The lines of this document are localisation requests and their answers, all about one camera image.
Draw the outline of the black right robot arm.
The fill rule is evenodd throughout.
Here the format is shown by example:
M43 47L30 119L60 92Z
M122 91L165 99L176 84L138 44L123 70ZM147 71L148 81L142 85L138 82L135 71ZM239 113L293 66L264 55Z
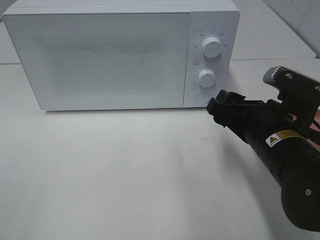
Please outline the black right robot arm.
M272 99L246 100L221 90L206 110L250 145L281 188L285 215L296 227L320 230L320 152L298 132L293 118Z

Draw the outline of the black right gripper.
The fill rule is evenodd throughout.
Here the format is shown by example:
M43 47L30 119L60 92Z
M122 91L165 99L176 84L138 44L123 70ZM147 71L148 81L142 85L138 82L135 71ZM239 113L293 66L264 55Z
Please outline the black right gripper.
M211 98L206 110L215 123L239 128L237 106L244 100L245 96L222 89L216 98ZM293 127L292 120L274 101L255 105L241 116L244 139L249 145L276 145L285 139L299 138L300 134Z

